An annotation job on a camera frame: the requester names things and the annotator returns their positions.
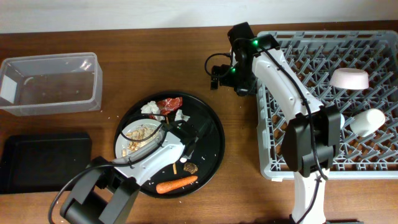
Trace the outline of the white round plate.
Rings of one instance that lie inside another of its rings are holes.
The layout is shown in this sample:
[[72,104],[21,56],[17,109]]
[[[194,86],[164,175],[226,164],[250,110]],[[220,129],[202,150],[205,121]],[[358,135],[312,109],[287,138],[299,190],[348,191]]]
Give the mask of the white round plate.
[[[135,127],[142,125],[142,124],[149,124],[149,125],[154,125],[157,129],[157,127],[161,124],[161,122],[154,120],[154,119],[139,119],[136,120],[134,122],[132,122],[131,124],[127,125],[125,128],[123,128],[122,133],[125,135],[128,131],[133,130]],[[163,135],[163,131],[160,129],[159,131],[159,135],[152,140],[150,143],[148,143],[147,145],[145,145],[144,147],[148,146],[151,143],[157,144],[157,142],[159,142],[162,139],[162,135]],[[115,156],[116,158],[121,158],[122,157],[122,148],[123,148],[123,144],[127,143],[128,139],[124,138],[121,134],[118,135],[118,138],[116,140],[116,144],[115,144]]]

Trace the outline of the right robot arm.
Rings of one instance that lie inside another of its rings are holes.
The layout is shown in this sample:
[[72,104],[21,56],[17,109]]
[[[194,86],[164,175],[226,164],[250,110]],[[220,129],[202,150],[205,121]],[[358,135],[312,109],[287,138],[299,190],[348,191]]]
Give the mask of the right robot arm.
[[256,36],[243,22],[233,26],[227,36],[230,63],[207,71],[211,89],[229,86],[238,96],[256,93],[258,84],[269,90],[287,122],[280,151],[294,173],[295,203],[290,222],[325,223],[326,175],[338,154],[341,113],[307,90],[272,35]]

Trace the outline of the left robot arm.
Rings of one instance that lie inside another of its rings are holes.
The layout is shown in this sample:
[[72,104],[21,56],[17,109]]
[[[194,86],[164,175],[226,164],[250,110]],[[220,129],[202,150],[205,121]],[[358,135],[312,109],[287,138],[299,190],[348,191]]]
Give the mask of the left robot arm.
[[121,130],[115,146],[134,141],[142,146],[113,161],[91,161],[68,182],[73,188],[60,215],[69,223],[124,223],[142,185],[168,165],[189,160],[212,123],[206,118],[133,121]]

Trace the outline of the white tissue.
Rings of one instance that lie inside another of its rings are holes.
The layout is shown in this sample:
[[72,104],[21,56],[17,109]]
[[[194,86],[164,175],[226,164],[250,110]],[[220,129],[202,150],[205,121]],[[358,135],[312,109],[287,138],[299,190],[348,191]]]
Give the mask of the white tissue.
[[160,109],[155,101],[150,101],[141,108],[142,114],[159,114]]

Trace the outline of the brown food lump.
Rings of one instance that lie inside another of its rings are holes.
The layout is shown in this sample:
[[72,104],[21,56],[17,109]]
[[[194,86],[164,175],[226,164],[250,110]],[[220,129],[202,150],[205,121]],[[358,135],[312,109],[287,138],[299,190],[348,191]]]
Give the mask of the brown food lump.
[[191,174],[194,174],[194,173],[196,173],[198,171],[198,167],[194,163],[186,162],[184,164],[183,170],[186,171],[186,172],[189,172]]

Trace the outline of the rice and food scraps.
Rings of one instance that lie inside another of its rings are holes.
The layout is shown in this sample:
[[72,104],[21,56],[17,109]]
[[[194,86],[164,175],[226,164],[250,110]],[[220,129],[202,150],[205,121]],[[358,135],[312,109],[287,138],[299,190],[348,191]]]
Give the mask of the rice and food scraps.
[[127,141],[127,143],[123,144],[122,156],[124,157],[138,151],[154,140],[159,135],[159,131],[155,130],[156,127],[154,125],[142,124],[128,131],[125,136],[128,139],[133,139],[133,141]]

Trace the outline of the orange carrot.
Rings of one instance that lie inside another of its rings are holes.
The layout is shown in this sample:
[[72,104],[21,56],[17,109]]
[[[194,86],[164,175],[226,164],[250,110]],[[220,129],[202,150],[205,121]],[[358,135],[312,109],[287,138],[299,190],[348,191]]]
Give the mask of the orange carrot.
[[168,182],[162,182],[156,185],[156,192],[158,194],[165,194],[167,192],[173,191],[175,189],[184,187],[194,183],[198,179],[197,176],[191,175],[189,177],[184,177],[177,180],[171,180]]

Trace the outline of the pink bowl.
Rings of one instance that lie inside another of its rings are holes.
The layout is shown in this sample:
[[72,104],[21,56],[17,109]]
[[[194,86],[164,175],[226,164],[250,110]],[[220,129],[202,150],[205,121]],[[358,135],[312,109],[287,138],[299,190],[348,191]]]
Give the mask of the pink bowl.
[[364,90],[369,87],[369,75],[357,68],[339,68],[333,72],[329,84],[347,90]]

